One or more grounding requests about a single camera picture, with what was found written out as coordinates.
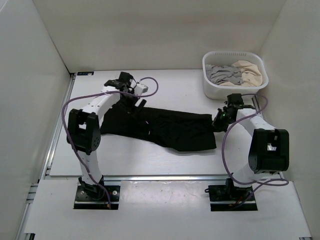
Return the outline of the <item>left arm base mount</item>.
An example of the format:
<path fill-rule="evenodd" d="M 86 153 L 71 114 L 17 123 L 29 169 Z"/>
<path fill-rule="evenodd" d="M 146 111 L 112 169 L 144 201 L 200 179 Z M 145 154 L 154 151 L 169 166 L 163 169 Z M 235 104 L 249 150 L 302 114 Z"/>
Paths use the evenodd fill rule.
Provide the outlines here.
<path fill-rule="evenodd" d="M 78 178 L 73 208 L 76 210 L 118 210 L 121 193 L 120 185 L 104 185 L 104 180 L 99 182 L 108 192 L 98 185 L 85 183 Z"/>

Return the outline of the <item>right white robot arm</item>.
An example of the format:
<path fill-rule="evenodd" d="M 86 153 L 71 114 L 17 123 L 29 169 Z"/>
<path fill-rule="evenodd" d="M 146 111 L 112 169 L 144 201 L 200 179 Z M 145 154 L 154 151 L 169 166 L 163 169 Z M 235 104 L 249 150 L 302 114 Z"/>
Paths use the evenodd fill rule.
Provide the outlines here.
<path fill-rule="evenodd" d="M 252 195 L 253 184 L 259 187 L 282 187 L 289 182 L 282 178 L 271 179 L 272 175 L 285 172 L 290 164 L 290 138 L 285 129 L 277 129 L 267 123 L 260 110 L 244 103 L 243 94 L 232 93 L 227 96 L 225 106 L 218 109 L 213 127 L 224 132 L 221 145 L 222 163 L 228 175 L 224 193 L 230 200 L 245 194 Z M 228 168 L 225 147 L 232 128 L 241 124 L 251 136 L 247 163 L 238 171 Z"/>

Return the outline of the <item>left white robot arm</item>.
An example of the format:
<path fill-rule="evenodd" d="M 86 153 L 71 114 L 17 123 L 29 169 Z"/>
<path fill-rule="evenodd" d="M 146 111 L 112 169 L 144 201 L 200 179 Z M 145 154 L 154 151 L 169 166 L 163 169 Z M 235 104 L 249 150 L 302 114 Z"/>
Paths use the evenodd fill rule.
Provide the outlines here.
<path fill-rule="evenodd" d="M 86 106 L 72 109 L 68 114 L 67 142 L 80 162 L 82 176 L 79 183 L 94 201 L 110 198 L 97 157 L 101 142 L 100 121 L 115 104 L 131 107 L 147 92 L 145 84 L 136 81 L 130 73 L 121 72 L 117 79 L 108 80 Z"/>

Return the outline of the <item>black trousers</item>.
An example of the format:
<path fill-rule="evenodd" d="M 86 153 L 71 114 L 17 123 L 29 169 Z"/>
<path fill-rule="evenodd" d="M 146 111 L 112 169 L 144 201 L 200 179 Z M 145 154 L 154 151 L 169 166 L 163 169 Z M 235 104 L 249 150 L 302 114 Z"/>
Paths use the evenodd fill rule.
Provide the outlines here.
<path fill-rule="evenodd" d="M 115 104 L 105 113 L 100 133 L 144 140 L 179 152 L 198 152 L 217 148 L 212 122 L 210 114 L 152 107 L 126 111 Z"/>

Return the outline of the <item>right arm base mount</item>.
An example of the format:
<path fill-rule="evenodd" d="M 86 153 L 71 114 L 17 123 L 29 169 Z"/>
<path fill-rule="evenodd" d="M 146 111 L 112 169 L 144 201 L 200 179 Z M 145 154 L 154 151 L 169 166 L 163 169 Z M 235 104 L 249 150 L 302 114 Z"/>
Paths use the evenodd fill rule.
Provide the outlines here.
<path fill-rule="evenodd" d="M 257 211 L 257 203 L 252 187 L 237 187 L 227 178 L 224 184 L 209 185 L 204 190 L 209 195 L 211 212 L 250 212 Z"/>

